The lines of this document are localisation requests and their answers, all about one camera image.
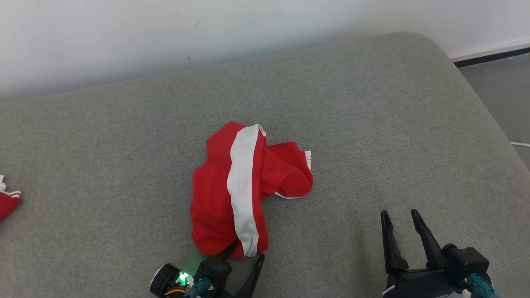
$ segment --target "glowing green led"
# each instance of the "glowing green led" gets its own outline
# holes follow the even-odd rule
[[[179,274],[179,278],[176,279],[176,282],[178,282],[179,284],[181,284],[183,286],[187,286],[188,285],[188,281],[186,280],[186,277],[188,277],[188,276],[190,276],[190,275],[187,274],[186,272],[182,271]]]

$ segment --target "red cloth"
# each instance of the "red cloth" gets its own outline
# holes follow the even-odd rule
[[[0,220],[3,220],[19,205],[20,191],[6,192],[2,183],[4,176],[0,175]]]
[[[261,200],[298,198],[313,188],[311,152],[295,142],[266,146],[258,124],[230,122],[206,141],[208,160],[193,172],[191,236],[199,251],[217,255],[239,239],[233,258],[265,251],[269,239]]]

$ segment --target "black baseboard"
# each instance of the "black baseboard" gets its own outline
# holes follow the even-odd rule
[[[487,56],[483,56],[483,57],[478,57],[478,58],[473,58],[473,59],[468,59],[468,60],[462,60],[462,61],[455,62],[455,66],[456,67],[470,66],[470,65],[474,65],[474,64],[479,64],[479,63],[484,63],[484,62],[489,62],[489,61],[495,61],[495,60],[499,60],[499,59],[514,57],[514,56],[519,56],[519,55],[523,55],[523,54],[526,54],[526,53],[529,53],[529,52],[530,52],[530,48],[526,48],[526,49],[520,49],[520,50],[509,51],[509,52],[504,52],[504,53],[498,53],[498,54],[493,54],[493,55],[487,55]]]

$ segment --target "white wall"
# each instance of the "white wall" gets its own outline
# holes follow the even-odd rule
[[[528,0],[0,0],[0,99],[402,30],[466,58],[530,46],[529,13]]]

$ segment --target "wire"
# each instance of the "wire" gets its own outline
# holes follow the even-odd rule
[[[510,142],[512,145],[515,145],[515,146],[525,146],[525,147],[530,147],[530,144],[526,144],[526,143],[519,143],[519,142]]]
[[[174,288],[171,288],[167,293],[165,293],[164,295],[168,296],[170,294],[174,294],[176,292],[180,292],[180,293],[186,293],[186,288],[185,287],[174,287]]]

